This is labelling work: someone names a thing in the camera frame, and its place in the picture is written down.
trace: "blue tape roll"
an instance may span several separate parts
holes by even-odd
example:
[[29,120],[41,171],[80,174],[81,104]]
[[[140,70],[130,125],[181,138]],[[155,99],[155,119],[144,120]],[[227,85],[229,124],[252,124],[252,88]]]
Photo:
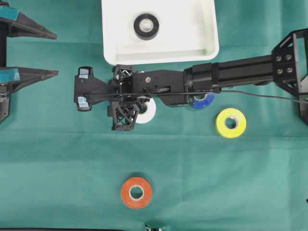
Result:
[[208,107],[214,101],[214,97],[215,97],[214,93],[206,94],[206,97],[202,100],[198,100],[194,97],[193,98],[194,104],[192,105],[192,107],[199,109],[199,110],[204,109]]

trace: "black tape roll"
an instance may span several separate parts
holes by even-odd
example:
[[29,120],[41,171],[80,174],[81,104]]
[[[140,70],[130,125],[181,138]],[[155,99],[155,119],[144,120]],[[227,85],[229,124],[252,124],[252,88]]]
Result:
[[[152,29],[149,31],[143,30],[141,28],[142,22],[150,24],[152,26]],[[136,35],[140,39],[151,40],[151,39],[154,39],[156,35],[158,34],[159,22],[154,15],[149,14],[149,13],[144,13],[136,18],[134,22],[134,29],[135,29]]]

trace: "yellow tape roll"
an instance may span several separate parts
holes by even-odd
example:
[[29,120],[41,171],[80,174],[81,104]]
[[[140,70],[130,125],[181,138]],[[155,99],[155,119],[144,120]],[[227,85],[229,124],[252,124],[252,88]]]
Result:
[[[235,120],[235,128],[227,127],[226,121],[228,118]],[[216,119],[216,130],[221,136],[229,139],[240,137],[245,132],[246,126],[247,122],[244,114],[235,108],[223,110]]]

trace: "black clamp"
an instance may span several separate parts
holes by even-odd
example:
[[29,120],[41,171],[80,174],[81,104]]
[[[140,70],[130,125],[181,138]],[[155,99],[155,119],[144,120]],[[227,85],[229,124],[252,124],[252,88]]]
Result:
[[57,35],[28,18],[18,9],[0,2],[0,123],[9,116],[11,94],[39,81],[58,75],[58,71],[7,67],[7,37],[57,39]]

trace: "tape roll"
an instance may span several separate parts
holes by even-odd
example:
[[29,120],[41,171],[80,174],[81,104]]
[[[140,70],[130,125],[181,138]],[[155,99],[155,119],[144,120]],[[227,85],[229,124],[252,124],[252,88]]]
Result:
[[137,124],[146,124],[149,123],[156,114],[156,103],[153,98],[150,99],[149,102],[145,103],[146,110],[143,113],[139,113],[136,119]]
[[136,18],[134,30],[140,39],[151,40],[158,34],[159,22],[154,15],[144,13]]
[[[141,188],[142,194],[139,198],[135,198],[131,191],[134,188]],[[149,182],[140,177],[133,177],[127,180],[121,189],[121,197],[127,207],[132,209],[141,209],[146,207],[152,198],[152,188]]]
[[[228,118],[235,120],[234,128],[227,127],[226,122]],[[240,137],[245,132],[246,126],[247,122],[245,115],[235,108],[223,110],[216,119],[217,132],[221,136],[229,139]]]
[[204,109],[211,105],[211,103],[214,101],[215,94],[214,93],[208,93],[205,94],[203,98],[197,98],[196,96],[193,97],[193,108],[196,109]]

